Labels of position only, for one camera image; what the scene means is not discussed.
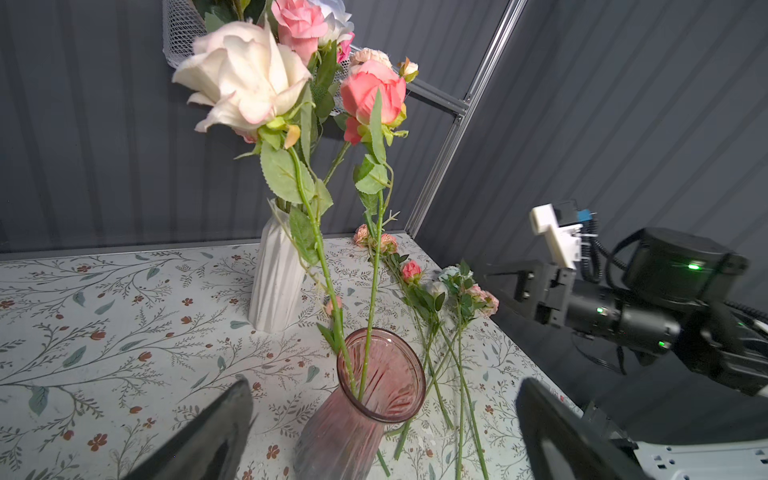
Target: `gray panel backdrop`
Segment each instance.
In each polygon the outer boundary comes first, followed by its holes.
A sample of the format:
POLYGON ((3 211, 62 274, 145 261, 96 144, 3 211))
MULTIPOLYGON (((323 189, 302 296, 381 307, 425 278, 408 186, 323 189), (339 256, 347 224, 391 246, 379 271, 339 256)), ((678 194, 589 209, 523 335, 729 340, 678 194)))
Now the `gray panel backdrop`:
MULTIPOLYGON (((732 299, 768 310, 768 2, 529 0, 416 240, 440 264, 549 260, 528 212, 574 198, 613 246, 644 226, 711 237, 752 261, 732 299)), ((508 335, 576 402, 636 439, 768 435, 768 399, 672 355, 622 377, 567 333, 502 311, 508 335)), ((577 339, 616 362, 615 347, 577 339)))
MULTIPOLYGON (((356 45, 406 55, 421 79, 464 97, 506 5, 349 2, 356 45)), ((170 83, 160 0, 0 0, 0 253, 254 238, 270 215, 258 160, 228 128, 193 131, 205 108, 170 83)), ((402 229, 453 116, 411 99, 412 136, 392 147, 402 229)), ((327 130, 339 132, 334 125, 327 130)), ((325 171, 341 146, 316 152, 325 171)), ((326 233, 362 208, 352 149, 329 185, 326 233)))

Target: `leaf print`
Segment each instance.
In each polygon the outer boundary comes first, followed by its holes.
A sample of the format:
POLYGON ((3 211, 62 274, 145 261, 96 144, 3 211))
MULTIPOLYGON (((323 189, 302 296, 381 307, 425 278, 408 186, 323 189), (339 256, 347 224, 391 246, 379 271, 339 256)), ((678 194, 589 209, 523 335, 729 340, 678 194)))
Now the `leaf print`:
POLYGON ((143 341, 144 341, 144 339, 141 339, 141 340, 135 340, 135 341, 133 341, 133 342, 128 342, 128 343, 126 343, 125 345, 123 345, 122 347, 120 347, 120 351, 121 351, 121 352, 126 352, 126 351, 128 351, 128 350, 130 350, 130 349, 134 348, 136 345, 138 345, 139 343, 141 343, 141 342, 143 342, 143 341))
POLYGON ((85 306, 85 295, 83 294, 83 291, 80 290, 75 295, 72 296, 72 299, 75 303, 77 303, 79 306, 85 306))
POLYGON ((304 383, 312 382, 312 379, 315 378, 315 376, 318 373, 320 373, 320 369, 319 368, 317 368, 314 365, 310 366, 308 368, 308 370, 306 371, 306 382, 304 382, 304 383))
POLYGON ((94 312, 96 315, 101 315, 102 313, 106 312, 110 308, 112 308, 112 305, 114 305, 114 300, 112 300, 110 303, 107 303, 106 305, 102 305, 96 309, 94 312))
POLYGON ((90 280, 90 279, 95 278, 95 277, 97 277, 99 275, 101 275, 101 273, 92 273, 90 275, 86 275, 86 276, 82 277, 80 279, 80 281, 82 282, 83 280, 90 280))
POLYGON ((69 358, 67 358, 64 363, 62 363, 63 366, 73 366, 75 363, 79 362, 80 359, 83 358, 83 353, 85 353, 85 345, 80 347, 79 349, 75 350, 74 353, 72 353, 69 358))
POLYGON ((200 386, 200 384, 201 384, 202 382, 205 382, 205 377, 207 377, 207 376, 208 376, 208 374, 207 374, 207 373, 206 373, 205 375, 203 375, 203 377, 202 377, 201 379, 197 380, 197 381, 194 383, 194 385, 192 385, 192 388, 193 388, 193 389, 195 389, 195 388, 197 388, 198 386, 200 386))
POLYGON ((46 406, 48 406, 48 387, 33 386, 29 409, 40 416, 46 406))

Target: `wire mesh basket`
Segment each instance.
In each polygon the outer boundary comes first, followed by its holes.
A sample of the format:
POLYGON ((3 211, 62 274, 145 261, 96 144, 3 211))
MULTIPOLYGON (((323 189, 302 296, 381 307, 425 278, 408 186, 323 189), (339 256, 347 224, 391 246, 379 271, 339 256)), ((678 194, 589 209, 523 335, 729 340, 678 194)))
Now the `wire mesh basket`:
MULTIPOLYGON (((192 42, 206 34, 205 24, 191 0, 163 0, 163 53, 165 61, 176 68, 185 58, 192 56, 192 42)), ((347 76, 349 59, 341 62, 341 68, 333 80, 341 83, 347 76)), ((336 107, 331 115, 344 112, 341 94, 333 99, 336 107)))

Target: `table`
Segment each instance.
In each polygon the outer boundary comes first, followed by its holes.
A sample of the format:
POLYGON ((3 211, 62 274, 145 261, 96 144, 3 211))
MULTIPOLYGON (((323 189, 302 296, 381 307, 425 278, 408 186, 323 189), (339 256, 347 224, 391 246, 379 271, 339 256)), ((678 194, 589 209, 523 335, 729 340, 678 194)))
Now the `table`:
MULTIPOLYGON (((425 275, 438 268, 405 234, 399 252, 425 275)), ((293 477, 302 426, 336 386, 335 358, 315 322, 324 295, 306 278, 298 316, 283 333, 247 322, 258 244, 0 263, 0 477, 121 478, 230 384, 251 385, 255 423, 238 479, 293 477)), ((372 267, 351 239, 326 241, 343 298, 346 332, 364 326, 372 267)), ((400 292, 382 276, 376 325, 420 354, 400 292)), ((531 478, 514 401, 532 376, 576 409, 489 319, 464 335, 466 379, 476 402, 491 478, 531 478)), ((450 369, 440 379, 458 420, 450 369)), ((472 437, 466 478, 481 478, 472 437)), ((454 432, 432 392, 399 461, 382 440, 391 478, 453 478, 454 432)), ((385 478, 379 463, 369 478, 385 478)))

